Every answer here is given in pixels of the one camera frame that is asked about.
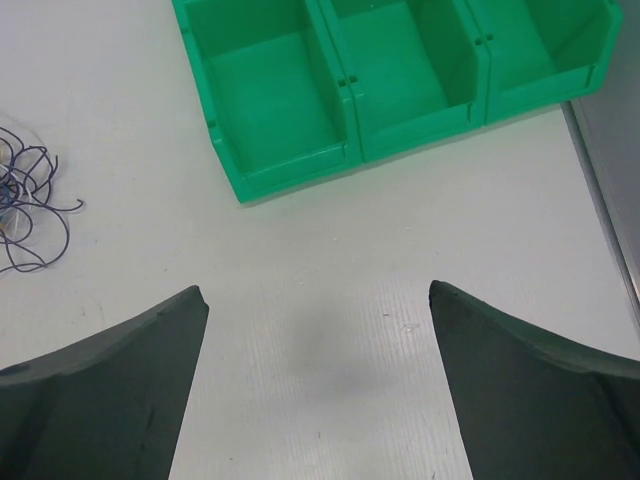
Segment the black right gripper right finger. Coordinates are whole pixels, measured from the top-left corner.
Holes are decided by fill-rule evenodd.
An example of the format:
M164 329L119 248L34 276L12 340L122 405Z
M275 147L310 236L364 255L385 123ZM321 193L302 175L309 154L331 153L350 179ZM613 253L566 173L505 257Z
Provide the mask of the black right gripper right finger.
M446 282L431 283L429 305L474 478L638 478L638 361Z

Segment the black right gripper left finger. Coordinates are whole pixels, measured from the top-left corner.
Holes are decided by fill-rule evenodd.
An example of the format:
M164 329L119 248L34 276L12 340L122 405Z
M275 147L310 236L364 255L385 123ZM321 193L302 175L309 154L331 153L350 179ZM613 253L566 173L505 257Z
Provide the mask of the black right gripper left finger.
M2 478L168 478L208 313L190 286L2 369Z

